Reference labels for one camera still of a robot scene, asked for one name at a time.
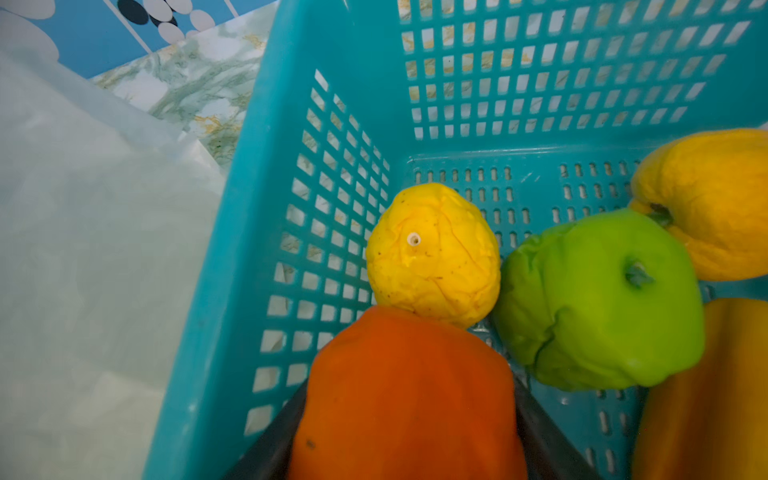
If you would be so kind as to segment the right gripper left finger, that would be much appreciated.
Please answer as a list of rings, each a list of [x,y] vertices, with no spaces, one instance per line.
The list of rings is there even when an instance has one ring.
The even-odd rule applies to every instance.
[[[226,472],[225,480],[285,479],[293,440],[304,413],[308,382],[304,381],[258,440]]]

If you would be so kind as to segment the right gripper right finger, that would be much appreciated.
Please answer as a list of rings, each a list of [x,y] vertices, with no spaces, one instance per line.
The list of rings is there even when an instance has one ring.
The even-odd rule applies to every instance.
[[[517,429],[529,479],[589,479],[600,476],[571,444],[524,384],[515,378]]]

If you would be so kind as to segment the yellow mango fruit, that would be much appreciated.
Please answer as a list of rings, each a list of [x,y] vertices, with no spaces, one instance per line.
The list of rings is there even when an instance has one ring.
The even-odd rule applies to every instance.
[[[634,479],[767,476],[767,303],[717,299],[705,316],[700,362],[648,393]]]

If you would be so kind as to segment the green fruit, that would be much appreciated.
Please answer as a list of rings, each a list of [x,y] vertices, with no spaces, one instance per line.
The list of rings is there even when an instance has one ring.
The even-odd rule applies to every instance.
[[[527,238],[502,264],[491,321],[517,364],[564,391],[652,387],[705,350],[690,255],[630,209]]]

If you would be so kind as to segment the yellow lemon fruit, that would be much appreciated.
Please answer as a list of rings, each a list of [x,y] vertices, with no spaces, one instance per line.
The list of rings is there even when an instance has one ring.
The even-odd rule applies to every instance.
[[[500,292],[498,241],[480,210],[439,183],[398,193],[367,242],[367,273],[379,305],[467,329]]]

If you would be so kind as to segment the white translucent plastic bag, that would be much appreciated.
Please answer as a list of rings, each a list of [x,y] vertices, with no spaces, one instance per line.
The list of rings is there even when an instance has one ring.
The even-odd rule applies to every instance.
[[[89,81],[1,5],[1,475],[141,476],[225,178],[161,62]]]

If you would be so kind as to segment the yellow orange round fruit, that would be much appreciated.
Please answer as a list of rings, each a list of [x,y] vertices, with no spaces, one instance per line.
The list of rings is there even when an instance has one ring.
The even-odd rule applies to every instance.
[[[660,220],[687,249],[699,279],[767,273],[767,133],[692,134],[648,154],[631,180],[630,208]]]

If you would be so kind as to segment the teal plastic basket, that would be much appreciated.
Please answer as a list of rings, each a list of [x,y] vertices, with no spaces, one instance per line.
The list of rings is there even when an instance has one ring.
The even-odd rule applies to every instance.
[[[374,300],[368,236],[440,182],[503,254],[624,207],[670,140],[767,120],[763,1],[284,1],[143,475],[222,479]]]

